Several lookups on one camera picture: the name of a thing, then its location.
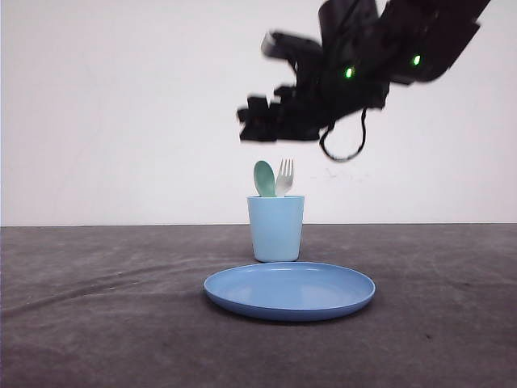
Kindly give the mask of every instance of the white backdrop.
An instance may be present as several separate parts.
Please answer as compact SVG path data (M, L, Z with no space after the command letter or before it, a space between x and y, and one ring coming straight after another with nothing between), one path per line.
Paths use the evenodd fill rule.
M515 0L438 81L392 86L353 162L240 143L247 94L294 79L264 33L319 40L321 3L3 0L2 224L243 223L254 163L287 157L309 223L517 222ZM328 143L359 140L357 114Z

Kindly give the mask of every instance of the light blue cup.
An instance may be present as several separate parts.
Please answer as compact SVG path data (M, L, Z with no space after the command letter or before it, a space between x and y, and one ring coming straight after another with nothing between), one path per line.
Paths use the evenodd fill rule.
M251 240L258 261L295 261L300 254L304 197L249 196Z

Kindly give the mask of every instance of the fork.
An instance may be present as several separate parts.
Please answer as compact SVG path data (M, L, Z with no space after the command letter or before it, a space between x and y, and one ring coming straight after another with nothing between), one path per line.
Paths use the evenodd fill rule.
M292 187L292 177L294 176L294 161L292 159L282 159L278 175L276 176L275 194L283 197Z

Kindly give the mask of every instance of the spoon head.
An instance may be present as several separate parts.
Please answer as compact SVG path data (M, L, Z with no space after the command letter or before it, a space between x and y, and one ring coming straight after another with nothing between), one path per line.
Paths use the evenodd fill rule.
M260 196L276 196L275 174L273 174L273 169L267 162L260 160L255 163L253 178Z

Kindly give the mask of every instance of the plate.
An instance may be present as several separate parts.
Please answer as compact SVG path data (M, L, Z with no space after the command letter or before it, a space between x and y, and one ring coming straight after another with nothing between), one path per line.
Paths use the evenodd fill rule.
M353 269L322 263L266 263L209 276L204 290L217 305L248 317L319 321L365 307L373 281Z

